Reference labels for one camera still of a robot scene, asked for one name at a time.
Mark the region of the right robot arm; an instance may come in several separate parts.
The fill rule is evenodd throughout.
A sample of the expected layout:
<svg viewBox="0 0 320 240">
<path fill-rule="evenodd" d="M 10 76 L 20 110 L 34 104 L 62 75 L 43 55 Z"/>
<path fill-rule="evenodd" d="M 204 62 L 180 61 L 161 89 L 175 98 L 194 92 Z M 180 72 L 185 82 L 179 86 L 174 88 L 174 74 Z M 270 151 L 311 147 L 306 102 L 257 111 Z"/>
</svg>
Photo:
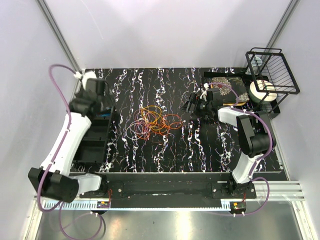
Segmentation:
<svg viewBox="0 0 320 240">
<path fill-rule="evenodd" d="M 276 146 L 276 140 L 270 118 L 265 112 L 224 106 L 219 94 L 217 90 L 191 93 L 180 110 L 192 112 L 198 118 L 212 119 L 237 128 L 241 154 L 226 184 L 227 194 L 236 199 L 250 189 L 257 165 L 270 154 Z"/>
</svg>

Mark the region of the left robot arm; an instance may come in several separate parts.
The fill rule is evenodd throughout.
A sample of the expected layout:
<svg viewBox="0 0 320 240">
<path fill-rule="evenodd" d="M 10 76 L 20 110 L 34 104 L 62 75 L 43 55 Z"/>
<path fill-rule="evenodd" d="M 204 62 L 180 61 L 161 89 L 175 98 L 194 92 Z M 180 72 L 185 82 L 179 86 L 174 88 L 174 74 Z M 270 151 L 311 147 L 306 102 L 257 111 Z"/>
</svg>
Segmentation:
<svg viewBox="0 0 320 240">
<path fill-rule="evenodd" d="M 67 104 L 62 129 L 40 167 L 32 167 L 28 179 L 37 197 L 71 203 L 78 195 L 91 192 L 97 198 L 108 193 L 100 175 L 86 173 L 70 176 L 71 165 L 83 137 L 96 116 L 113 106 L 108 83 L 102 78 L 87 78 L 82 89 Z"/>
</svg>

